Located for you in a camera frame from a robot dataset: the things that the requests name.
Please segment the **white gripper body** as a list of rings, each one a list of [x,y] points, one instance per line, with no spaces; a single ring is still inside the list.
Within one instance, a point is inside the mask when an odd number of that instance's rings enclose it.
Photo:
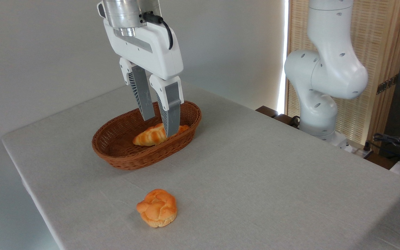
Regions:
[[[103,20],[103,24],[114,52],[122,58],[164,80],[179,76],[183,71],[176,35],[172,34],[173,46],[169,49],[168,33],[164,26],[149,23],[136,27],[135,36],[122,36],[109,25],[107,19]]]

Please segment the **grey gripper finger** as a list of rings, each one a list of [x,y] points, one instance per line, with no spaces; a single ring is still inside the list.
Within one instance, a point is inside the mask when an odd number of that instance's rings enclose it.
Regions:
[[[163,80],[151,75],[151,87],[157,92],[157,101],[160,109],[162,122],[165,128],[166,137],[169,138],[179,131],[180,108],[184,103],[181,79],[179,76]]]
[[[138,109],[144,121],[147,121],[155,116],[149,83],[145,70],[123,57],[119,60],[119,65],[127,85],[130,85],[132,92],[138,104]]]

